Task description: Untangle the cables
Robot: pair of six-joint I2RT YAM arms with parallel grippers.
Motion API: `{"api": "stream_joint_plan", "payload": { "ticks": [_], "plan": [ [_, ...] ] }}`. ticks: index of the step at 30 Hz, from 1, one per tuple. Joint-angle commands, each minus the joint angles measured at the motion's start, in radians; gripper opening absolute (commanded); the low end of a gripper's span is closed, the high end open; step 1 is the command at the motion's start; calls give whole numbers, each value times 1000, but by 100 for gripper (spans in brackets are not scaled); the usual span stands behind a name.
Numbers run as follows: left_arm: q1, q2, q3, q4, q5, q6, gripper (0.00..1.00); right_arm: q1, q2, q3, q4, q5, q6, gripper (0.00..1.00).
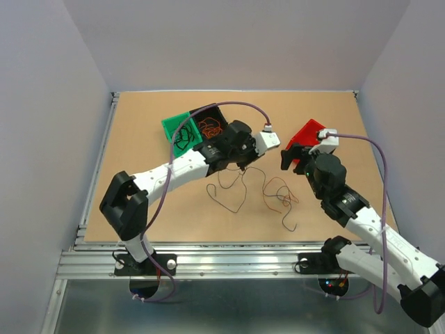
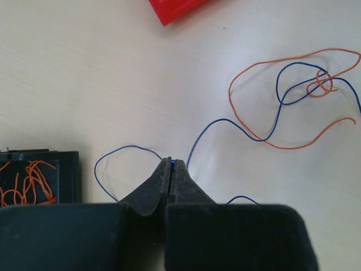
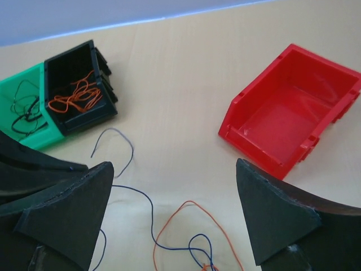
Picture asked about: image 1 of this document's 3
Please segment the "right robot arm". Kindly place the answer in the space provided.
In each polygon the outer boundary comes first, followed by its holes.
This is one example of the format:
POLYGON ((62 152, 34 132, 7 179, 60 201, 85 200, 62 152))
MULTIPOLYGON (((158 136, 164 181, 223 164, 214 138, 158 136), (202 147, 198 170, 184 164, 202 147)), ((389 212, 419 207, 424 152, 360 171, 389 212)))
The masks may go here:
POLYGON ((327 271, 353 272, 396 299, 417 324, 429 328, 444 314, 444 265, 400 236, 369 202, 346 184, 346 168, 331 152, 318 146, 292 145, 281 151, 281 168, 304 175, 321 208, 333 220, 366 242, 375 255, 351 241, 335 237, 320 254, 327 271))

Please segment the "red plastic bin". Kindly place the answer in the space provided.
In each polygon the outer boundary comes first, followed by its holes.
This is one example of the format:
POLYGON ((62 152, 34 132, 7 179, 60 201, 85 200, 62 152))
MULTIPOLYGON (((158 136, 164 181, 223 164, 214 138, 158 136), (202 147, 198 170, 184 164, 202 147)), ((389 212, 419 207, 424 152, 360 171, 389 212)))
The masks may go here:
POLYGON ((325 126, 310 119, 289 141, 286 150, 290 149, 293 144, 302 146, 314 146, 319 144, 318 133, 325 129, 325 126))

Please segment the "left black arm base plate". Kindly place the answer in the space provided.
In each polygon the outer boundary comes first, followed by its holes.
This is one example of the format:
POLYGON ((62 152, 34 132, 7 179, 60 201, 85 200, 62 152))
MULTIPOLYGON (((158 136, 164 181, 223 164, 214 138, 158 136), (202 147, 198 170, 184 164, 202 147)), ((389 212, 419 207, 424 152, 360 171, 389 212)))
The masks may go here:
MULTIPOLYGON (((149 260, 139 263, 129 253, 112 254, 115 260, 115 276, 156 276, 159 273, 157 267, 149 260)), ((156 253, 153 258, 170 275, 176 274, 177 256, 172 253, 156 253)))

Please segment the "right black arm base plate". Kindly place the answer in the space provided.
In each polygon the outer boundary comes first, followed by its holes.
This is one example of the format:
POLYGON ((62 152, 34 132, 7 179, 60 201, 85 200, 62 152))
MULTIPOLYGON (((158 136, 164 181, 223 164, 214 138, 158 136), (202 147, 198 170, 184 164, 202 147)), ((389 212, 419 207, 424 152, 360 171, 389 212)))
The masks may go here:
POLYGON ((302 275, 340 274, 340 268, 334 255, 327 253, 299 253, 294 271, 302 275))

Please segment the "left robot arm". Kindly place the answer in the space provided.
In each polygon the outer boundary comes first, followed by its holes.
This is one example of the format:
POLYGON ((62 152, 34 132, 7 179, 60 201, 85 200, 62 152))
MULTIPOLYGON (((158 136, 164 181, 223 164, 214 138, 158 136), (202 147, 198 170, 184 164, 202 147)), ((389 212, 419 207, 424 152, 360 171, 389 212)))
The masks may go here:
POLYGON ((268 150, 273 134, 251 129, 239 120, 222 134, 198 143, 183 155, 143 173, 117 173, 109 184, 99 210, 131 255, 131 266, 140 274, 154 268, 154 249, 145 235, 149 206, 165 200, 166 193, 193 180, 200 180, 229 164, 244 169, 268 150))

